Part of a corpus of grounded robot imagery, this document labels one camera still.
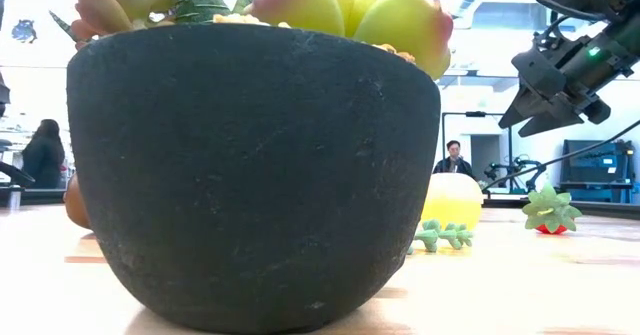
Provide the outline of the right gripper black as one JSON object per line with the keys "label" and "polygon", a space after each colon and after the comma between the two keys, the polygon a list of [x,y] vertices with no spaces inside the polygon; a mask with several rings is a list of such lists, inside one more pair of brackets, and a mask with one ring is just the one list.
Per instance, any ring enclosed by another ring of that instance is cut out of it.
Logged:
{"label": "right gripper black", "polygon": [[603,49],[569,52],[555,49],[544,54],[563,76],[562,88],[549,97],[545,109],[543,98],[520,82],[516,96],[500,119],[499,126],[507,128],[528,119],[518,131],[521,137],[528,137],[583,124],[581,114],[594,124],[608,119],[611,109],[600,99],[597,91],[611,81],[611,52]]}

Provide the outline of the red toy strawberry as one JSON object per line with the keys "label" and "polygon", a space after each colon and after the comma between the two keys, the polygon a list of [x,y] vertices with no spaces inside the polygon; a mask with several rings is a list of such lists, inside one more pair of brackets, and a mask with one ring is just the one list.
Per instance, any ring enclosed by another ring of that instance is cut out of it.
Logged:
{"label": "red toy strawberry", "polygon": [[575,220],[582,212],[571,205],[571,200],[570,193],[557,193],[550,183],[539,191],[529,192],[528,203],[522,208],[527,216],[525,228],[549,235],[575,231]]}

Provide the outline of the orange toy fruit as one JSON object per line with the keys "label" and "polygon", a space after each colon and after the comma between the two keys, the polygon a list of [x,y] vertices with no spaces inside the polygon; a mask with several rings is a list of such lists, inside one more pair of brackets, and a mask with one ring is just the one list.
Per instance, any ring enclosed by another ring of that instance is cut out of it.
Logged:
{"label": "orange toy fruit", "polygon": [[465,224],[473,231],[482,214],[484,196],[479,184],[459,173],[436,173],[430,177],[421,221],[437,220],[444,228],[449,223]]}

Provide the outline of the brown toy kiwi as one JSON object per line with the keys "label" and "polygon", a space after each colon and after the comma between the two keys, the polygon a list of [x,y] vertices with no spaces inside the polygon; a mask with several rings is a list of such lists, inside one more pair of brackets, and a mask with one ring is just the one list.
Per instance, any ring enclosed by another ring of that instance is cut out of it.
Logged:
{"label": "brown toy kiwi", "polygon": [[74,173],[67,185],[63,196],[67,217],[75,224],[85,229],[90,229],[88,213],[80,191],[76,173]]}

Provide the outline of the dark blue machine cabinet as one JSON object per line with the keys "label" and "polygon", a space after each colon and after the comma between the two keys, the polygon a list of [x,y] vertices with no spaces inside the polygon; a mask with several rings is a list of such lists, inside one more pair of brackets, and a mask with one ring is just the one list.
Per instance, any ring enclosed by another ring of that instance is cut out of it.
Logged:
{"label": "dark blue machine cabinet", "polygon": [[574,200],[632,202],[636,191],[635,147],[618,139],[561,162],[560,189]]}

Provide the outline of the person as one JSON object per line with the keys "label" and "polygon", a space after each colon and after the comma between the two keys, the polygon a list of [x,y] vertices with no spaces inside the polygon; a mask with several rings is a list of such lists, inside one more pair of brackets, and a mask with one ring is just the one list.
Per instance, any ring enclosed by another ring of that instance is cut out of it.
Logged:
{"label": "person", "polygon": [[60,128],[55,120],[43,119],[21,154],[22,170],[34,179],[32,188],[58,187],[65,151],[60,138]]}
{"label": "person", "polygon": [[446,146],[449,156],[440,160],[435,165],[433,174],[459,173],[475,179],[475,176],[472,173],[471,164],[460,155],[460,142],[457,140],[451,140],[446,144]]}

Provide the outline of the succulent plant in black pot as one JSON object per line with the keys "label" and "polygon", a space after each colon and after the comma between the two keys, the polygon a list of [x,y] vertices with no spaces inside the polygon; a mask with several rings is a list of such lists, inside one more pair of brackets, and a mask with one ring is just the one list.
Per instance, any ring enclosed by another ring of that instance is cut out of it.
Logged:
{"label": "succulent plant in black pot", "polygon": [[198,330],[308,331],[403,265],[450,63],[440,0],[75,8],[75,173],[140,303]]}

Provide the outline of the black rectangular frame stand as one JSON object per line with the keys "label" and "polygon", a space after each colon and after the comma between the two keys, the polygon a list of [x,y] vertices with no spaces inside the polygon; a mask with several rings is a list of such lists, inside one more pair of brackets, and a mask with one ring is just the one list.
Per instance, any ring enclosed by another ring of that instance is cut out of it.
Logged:
{"label": "black rectangular frame stand", "polygon": [[485,111],[443,112],[440,120],[439,150],[442,159],[449,156],[447,144],[460,143],[459,156],[471,165],[478,180],[488,180],[485,172],[492,164],[508,165],[513,158],[512,129],[502,129],[502,113]]}

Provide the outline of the silver metal post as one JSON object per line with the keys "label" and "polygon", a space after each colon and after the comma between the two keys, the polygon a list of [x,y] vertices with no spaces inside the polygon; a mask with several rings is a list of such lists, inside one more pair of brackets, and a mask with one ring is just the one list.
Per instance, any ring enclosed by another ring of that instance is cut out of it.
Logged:
{"label": "silver metal post", "polygon": [[17,184],[8,187],[7,208],[10,212],[18,211],[21,207],[23,188]]}

